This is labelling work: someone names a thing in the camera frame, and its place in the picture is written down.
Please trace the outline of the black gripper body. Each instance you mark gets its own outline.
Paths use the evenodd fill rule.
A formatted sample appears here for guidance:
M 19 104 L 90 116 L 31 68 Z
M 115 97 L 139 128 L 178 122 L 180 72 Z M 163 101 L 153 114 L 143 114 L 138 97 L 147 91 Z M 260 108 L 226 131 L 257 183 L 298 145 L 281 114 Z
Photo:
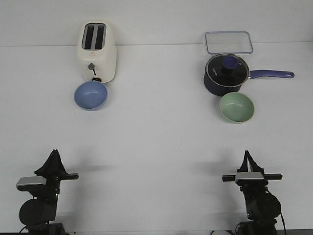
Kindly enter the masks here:
M 42 176 L 46 179 L 44 186 L 35 186 L 34 197 L 36 198 L 58 198 L 60 193 L 60 182 L 64 180 L 79 179 L 78 173 L 67 173 L 66 171 L 57 171 L 56 173 L 40 173 L 35 171 L 37 177 Z
M 223 182 L 234 182 L 238 186 L 244 187 L 257 187 L 263 188 L 268 184 L 269 180 L 282 180 L 283 175 L 281 173 L 237 173 L 235 175 L 223 175 Z

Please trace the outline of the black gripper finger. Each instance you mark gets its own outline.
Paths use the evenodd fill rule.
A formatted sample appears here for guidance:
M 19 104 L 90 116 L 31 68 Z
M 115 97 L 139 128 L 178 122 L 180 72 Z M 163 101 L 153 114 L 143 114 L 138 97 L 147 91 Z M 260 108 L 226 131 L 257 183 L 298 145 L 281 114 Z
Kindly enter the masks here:
M 39 169 L 35 170 L 35 174 L 50 174 L 53 171 L 55 165 L 54 163 L 55 153 L 56 150 L 53 149 L 45 163 Z
M 248 150 L 245 151 L 243 162 L 242 162 L 240 168 L 237 169 L 238 173 L 248 172 L 247 157 L 248 157 Z
M 260 172 L 261 174 L 264 174 L 264 169 L 257 165 L 257 163 L 252 158 L 251 154 L 248 152 L 248 161 L 250 165 L 250 170 L 253 172 Z
M 58 170 L 59 174 L 66 174 L 67 173 L 65 168 L 64 168 L 64 165 L 61 161 L 61 157 L 60 157 L 58 149 L 56 149 L 56 164 L 57 164 L 57 170 Z

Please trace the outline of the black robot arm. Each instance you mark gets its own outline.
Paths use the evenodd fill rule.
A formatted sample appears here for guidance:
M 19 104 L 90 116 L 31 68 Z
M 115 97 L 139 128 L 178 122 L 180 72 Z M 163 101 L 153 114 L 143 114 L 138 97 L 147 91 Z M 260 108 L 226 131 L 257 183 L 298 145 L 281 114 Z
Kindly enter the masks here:
M 31 177 L 21 177 L 16 183 L 19 191 L 27 191 L 32 199 L 19 210 L 19 220 L 29 235 L 66 235 L 63 224 L 52 223 L 56 219 L 60 182 L 77 180 L 77 173 L 67 173 L 59 151 L 52 150 L 46 162 Z
M 268 190 L 270 180 L 282 180 L 280 173 L 266 174 L 249 151 L 245 151 L 242 165 L 235 175 L 223 175 L 223 182 L 234 182 L 240 187 L 246 205 L 248 221 L 240 222 L 235 235 L 276 235 L 276 218 L 282 216 L 279 200 Z

